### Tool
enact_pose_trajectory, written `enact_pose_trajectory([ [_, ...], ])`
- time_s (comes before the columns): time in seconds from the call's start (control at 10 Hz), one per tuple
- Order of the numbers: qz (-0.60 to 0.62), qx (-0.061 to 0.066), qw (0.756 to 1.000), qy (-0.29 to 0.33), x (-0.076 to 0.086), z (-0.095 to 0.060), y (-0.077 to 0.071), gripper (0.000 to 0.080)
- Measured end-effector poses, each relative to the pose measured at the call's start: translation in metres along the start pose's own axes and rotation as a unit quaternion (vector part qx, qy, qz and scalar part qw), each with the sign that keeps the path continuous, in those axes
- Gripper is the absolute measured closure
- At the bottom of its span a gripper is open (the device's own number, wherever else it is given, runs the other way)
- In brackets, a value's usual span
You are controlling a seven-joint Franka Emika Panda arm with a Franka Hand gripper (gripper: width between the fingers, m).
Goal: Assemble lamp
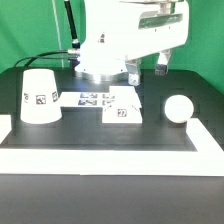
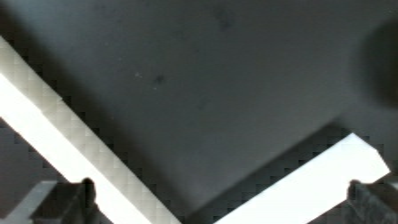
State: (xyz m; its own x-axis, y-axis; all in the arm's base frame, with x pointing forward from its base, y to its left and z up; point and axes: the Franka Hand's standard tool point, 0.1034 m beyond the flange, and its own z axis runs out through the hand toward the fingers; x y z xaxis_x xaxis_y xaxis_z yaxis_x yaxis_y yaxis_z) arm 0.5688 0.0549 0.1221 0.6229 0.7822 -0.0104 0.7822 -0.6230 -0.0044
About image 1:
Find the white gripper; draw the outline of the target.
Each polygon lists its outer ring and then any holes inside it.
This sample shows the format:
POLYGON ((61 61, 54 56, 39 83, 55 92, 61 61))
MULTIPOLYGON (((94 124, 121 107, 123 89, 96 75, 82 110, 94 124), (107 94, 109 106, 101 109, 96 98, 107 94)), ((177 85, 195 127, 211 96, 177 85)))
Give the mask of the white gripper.
POLYGON ((115 0, 114 4, 114 58, 127 61, 128 83, 133 86, 140 84, 140 60, 137 58, 157 52, 160 53, 155 74, 166 75, 171 49, 184 45, 188 37, 188 2, 115 0))

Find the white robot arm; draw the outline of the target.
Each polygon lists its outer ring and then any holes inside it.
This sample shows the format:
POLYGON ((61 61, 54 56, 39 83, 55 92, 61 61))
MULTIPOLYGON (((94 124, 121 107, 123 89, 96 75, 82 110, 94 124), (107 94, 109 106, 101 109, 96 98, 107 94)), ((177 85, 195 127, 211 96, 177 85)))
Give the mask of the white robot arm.
POLYGON ((86 38, 76 76, 95 83, 141 81, 140 61, 158 54, 155 73, 168 72, 172 50, 186 43, 187 0, 84 0, 86 38))

